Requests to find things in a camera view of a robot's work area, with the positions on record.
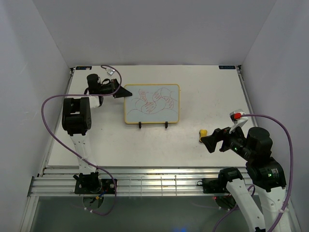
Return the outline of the yellow bone-shaped eraser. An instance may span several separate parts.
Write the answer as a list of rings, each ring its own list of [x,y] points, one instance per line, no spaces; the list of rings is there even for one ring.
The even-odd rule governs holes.
[[[201,143],[202,142],[202,138],[206,137],[208,134],[208,131],[207,130],[204,130],[204,129],[201,129],[199,131],[199,142]]]

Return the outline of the yellow-framed whiteboard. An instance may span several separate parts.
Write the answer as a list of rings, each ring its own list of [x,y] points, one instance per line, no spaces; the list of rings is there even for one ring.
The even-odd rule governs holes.
[[[126,124],[176,124],[180,120],[178,84],[128,84],[124,99]]]

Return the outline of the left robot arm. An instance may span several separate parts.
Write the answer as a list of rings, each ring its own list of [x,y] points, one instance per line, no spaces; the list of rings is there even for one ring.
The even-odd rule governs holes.
[[[73,178],[77,186],[90,193],[97,193],[102,189],[95,159],[91,154],[90,140],[87,132],[92,127],[91,110],[101,107],[104,95],[112,94],[114,98],[131,97],[133,94],[122,87],[117,79],[100,80],[97,74],[87,76],[90,96],[80,98],[65,98],[62,110],[62,128],[70,136],[75,152],[80,155],[79,174]]]

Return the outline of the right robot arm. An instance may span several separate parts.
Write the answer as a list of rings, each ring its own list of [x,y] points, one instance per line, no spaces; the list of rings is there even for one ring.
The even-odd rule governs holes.
[[[235,167],[224,168],[218,175],[219,189],[229,192],[235,199],[251,232],[290,232],[288,214],[282,208],[286,194],[283,168],[271,157],[273,141],[269,132],[252,127],[245,136],[240,127],[216,129],[211,135],[200,131],[200,142],[212,153],[218,142],[221,152],[231,150],[246,160],[246,170],[258,193],[258,207],[246,189],[240,171]]]

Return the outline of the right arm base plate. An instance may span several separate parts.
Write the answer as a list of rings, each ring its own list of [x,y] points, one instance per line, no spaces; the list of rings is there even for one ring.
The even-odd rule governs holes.
[[[202,187],[205,194],[228,193],[227,189],[220,185],[218,178],[202,178],[197,181],[197,186]]]

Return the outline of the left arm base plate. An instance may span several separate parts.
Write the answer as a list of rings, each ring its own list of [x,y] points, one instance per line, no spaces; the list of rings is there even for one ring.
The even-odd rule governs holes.
[[[117,179],[114,182],[111,179],[100,179],[98,181],[80,182],[76,181],[75,194],[115,194],[115,186]]]

